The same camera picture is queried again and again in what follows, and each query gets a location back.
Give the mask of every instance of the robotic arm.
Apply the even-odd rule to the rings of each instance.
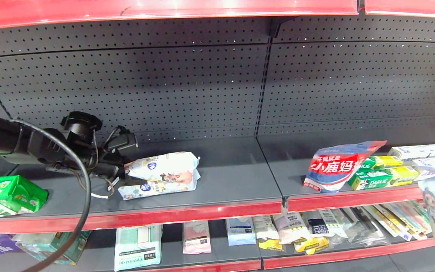
[[[88,113],[73,111],[61,122],[62,131],[45,131],[67,144],[85,164],[89,174],[109,181],[125,178],[124,164],[137,159],[135,135],[118,126],[100,147],[92,144],[102,121]],[[76,162],[57,144],[37,131],[0,118],[0,157],[14,164],[44,164],[47,170],[79,170]]]

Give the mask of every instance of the green tissue package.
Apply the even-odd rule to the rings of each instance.
[[[22,176],[0,177],[0,216],[38,211],[48,192]]]

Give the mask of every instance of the pink package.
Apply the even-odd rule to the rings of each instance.
[[[211,236],[207,221],[183,224],[183,254],[211,253]]]

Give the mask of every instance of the wire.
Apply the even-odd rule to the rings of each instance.
[[[80,179],[80,175],[74,170],[74,169],[70,169],[72,172],[73,172],[73,174],[75,174],[75,176],[76,176],[76,179],[78,180],[78,183],[80,184],[80,187],[83,189],[83,190],[86,190],[85,189],[85,186],[83,185],[83,183],[82,183],[82,179]],[[111,188],[111,190],[112,190],[112,193],[110,193],[110,195],[108,195],[108,196],[101,196],[101,195],[97,195],[96,193],[92,193],[92,196],[94,197],[94,198],[104,198],[104,199],[108,199],[108,198],[110,198],[113,194],[114,194],[114,192],[115,192],[115,188],[114,188],[114,185],[108,180],[108,179],[104,179],[107,183],[108,183],[108,186]]]
[[[88,213],[90,212],[90,201],[91,201],[91,182],[90,182],[90,176],[88,175],[88,172],[86,171],[85,165],[80,160],[78,155],[73,150],[71,150],[71,148],[69,148],[63,141],[61,141],[60,139],[56,138],[55,136],[53,136],[49,132],[45,131],[44,129],[41,129],[40,127],[35,126],[33,124],[30,124],[28,122],[25,122],[25,121],[22,121],[22,120],[16,120],[16,119],[11,119],[10,122],[19,123],[19,124],[22,124],[24,126],[27,126],[27,127],[31,128],[31,129],[33,129],[35,131],[38,131],[39,133],[43,134],[44,136],[46,136],[50,140],[54,141],[57,145],[59,145],[78,164],[78,167],[80,168],[80,170],[83,173],[83,178],[85,179],[85,184],[86,184],[85,203],[83,205],[82,215],[80,215],[80,220],[78,220],[78,223],[76,224],[75,229],[71,233],[71,235],[69,236],[68,240],[62,246],[60,246],[60,248],[57,249],[57,251],[52,253],[46,259],[44,259],[43,261],[41,261],[41,262],[39,262],[39,263],[37,263],[37,264],[35,264],[35,265],[33,265],[33,266],[31,266],[31,267],[29,267],[29,268],[27,268],[27,269],[22,271],[22,272],[38,272],[38,271],[44,269],[45,267],[47,267],[48,265],[51,265],[60,256],[62,256],[70,248],[70,246],[73,245],[75,240],[80,235],[80,232],[83,229],[83,225],[86,222],[86,218],[88,217]]]
[[[98,165],[98,146],[97,146],[97,138],[95,137],[95,129],[93,130],[93,144],[95,144],[95,152],[97,153],[97,159],[95,160],[95,165],[93,165],[93,167],[89,168],[88,170],[93,170]]]

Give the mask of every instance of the red shelf header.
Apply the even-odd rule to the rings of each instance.
[[[366,14],[435,17],[435,0],[367,0]]]
[[[126,19],[357,15],[356,0],[0,0],[0,28]]]

